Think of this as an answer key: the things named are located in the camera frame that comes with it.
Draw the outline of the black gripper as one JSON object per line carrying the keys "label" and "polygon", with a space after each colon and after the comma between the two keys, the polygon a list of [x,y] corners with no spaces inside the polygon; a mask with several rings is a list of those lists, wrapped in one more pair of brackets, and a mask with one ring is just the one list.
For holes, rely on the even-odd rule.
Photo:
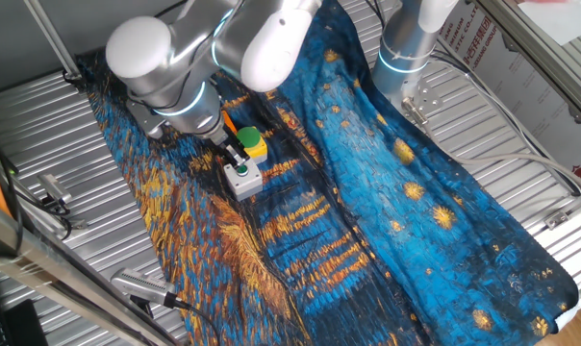
{"label": "black gripper", "polygon": [[239,169],[250,159],[250,156],[245,152],[244,147],[235,136],[216,139],[214,144],[221,150],[234,169]]}

